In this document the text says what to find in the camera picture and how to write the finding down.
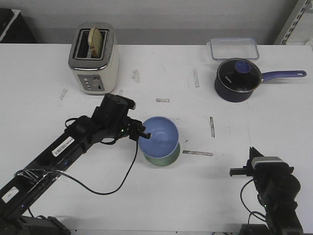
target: container lid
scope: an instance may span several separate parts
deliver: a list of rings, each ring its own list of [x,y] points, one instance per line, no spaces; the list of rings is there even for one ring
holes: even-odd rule
[[[253,38],[212,38],[209,44],[214,60],[259,58],[258,48]]]
[[[218,68],[217,76],[226,88],[237,93],[255,90],[262,78],[259,68],[242,58],[223,61]]]

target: white label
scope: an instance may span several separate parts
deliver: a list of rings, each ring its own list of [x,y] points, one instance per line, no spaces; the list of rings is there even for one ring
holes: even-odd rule
[[[74,142],[74,139],[70,136],[68,137],[65,141],[63,141],[58,147],[56,147],[53,151],[52,154],[54,157],[57,157],[60,155],[60,153],[62,153],[64,151],[64,149],[66,149],[67,147],[69,147],[69,145],[71,143]]]
[[[13,187],[2,197],[2,200],[5,203],[8,203],[8,201],[10,201],[18,192],[19,190],[16,187]]]

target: toaster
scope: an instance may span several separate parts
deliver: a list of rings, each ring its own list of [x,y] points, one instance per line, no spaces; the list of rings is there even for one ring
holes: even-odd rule
[[[98,29],[98,36],[103,40],[99,44],[99,56],[96,57],[89,45],[89,34],[94,28]],[[75,32],[68,65],[83,92],[88,94],[111,92],[115,88],[119,68],[116,35],[112,25],[109,23],[81,24]]]

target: white wall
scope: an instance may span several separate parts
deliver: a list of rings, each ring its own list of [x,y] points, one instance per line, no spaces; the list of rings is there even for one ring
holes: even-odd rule
[[[1,0],[42,43],[71,43],[84,22],[108,22],[120,44],[205,44],[254,37],[272,44],[297,0]]]

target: plastic food container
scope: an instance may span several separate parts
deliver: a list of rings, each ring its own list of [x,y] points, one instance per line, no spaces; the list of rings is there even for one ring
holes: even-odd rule
[[[258,48],[253,38],[212,38],[208,44],[214,60],[259,58]]]

